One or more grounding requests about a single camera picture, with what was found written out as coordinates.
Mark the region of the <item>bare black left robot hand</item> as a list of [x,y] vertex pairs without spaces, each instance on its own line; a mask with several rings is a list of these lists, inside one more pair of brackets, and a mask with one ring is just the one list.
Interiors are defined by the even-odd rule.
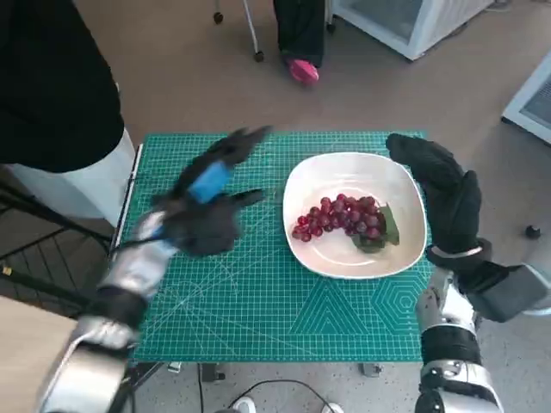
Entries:
[[241,128],[217,140],[190,162],[172,189],[154,195],[152,205],[174,212],[207,205],[222,194],[234,167],[250,156],[271,129],[271,126]]

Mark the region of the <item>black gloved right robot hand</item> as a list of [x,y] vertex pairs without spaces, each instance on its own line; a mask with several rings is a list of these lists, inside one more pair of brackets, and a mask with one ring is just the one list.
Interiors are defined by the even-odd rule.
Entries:
[[481,191],[476,173],[463,170],[436,142],[392,133],[386,147],[424,191],[433,245],[450,255],[477,248]]

